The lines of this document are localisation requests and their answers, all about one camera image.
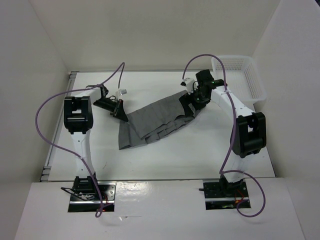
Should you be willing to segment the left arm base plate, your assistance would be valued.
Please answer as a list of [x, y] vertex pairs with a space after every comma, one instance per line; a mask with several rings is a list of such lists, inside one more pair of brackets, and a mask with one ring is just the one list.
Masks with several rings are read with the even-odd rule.
[[113, 212], [115, 209], [116, 182], [99, 181], [99, 192], [92, 184], [88, 187], [76, 188], [61, 187], [60, 189], [69, 195], [69, 213], [96, 212], [102, 203], [103, 212]]

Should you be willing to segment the grey pleated skirt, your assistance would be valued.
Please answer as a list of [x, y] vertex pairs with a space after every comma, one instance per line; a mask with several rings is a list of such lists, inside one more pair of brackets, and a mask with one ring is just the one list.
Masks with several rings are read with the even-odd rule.
[[185, 116], [179, 98], [185, 90], [150, 103], [127, 115], [128, 122], [120, 121], [118, 149], [143, 146], [159, 141], [192, 122], [195, 116]]

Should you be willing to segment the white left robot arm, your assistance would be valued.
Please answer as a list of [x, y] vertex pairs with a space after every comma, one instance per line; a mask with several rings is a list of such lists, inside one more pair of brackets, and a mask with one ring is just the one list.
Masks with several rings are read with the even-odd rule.
[[94, 125], [92, 106], [110, 112], [116, 119], [127, 122], [124, 101], [121, 99], [127, 91], [118, 89], [114, 96], [108, 97], [109, 90], [103, 85], [88, 85], [74, 96], [64, 99], [64, 127], [71, 135], [78, 159], [73, 190], [82, 200], [93, 200], [101, 196], [91, 158], [90, 135]]

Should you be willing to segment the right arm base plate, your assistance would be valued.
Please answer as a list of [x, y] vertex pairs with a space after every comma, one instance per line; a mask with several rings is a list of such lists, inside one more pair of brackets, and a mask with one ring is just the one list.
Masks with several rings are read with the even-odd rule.
[[219, 180], [204, 180], [198, 189], [204, 194], [206, 210], [230, 210], [251, 208], [247, 185], [244, 180], [229, 183], [224, 177]]

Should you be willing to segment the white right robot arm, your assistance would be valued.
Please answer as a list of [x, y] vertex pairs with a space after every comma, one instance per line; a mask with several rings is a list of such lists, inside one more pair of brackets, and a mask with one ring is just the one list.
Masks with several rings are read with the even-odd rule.
[[240, 190], [245, 172], [254, 156], [266, 146], [266, 117], [244, 105], [223, 79], [214, 79], [208, 69], [199, 71], [195, 78], [184, 78], [181, 86], [186, 93], [179, 98], [187, 112], [200, 111], [210, 102], [217, 104], [232, 123], [231, 149], [222, 163], [219, 193], [225, 197]]

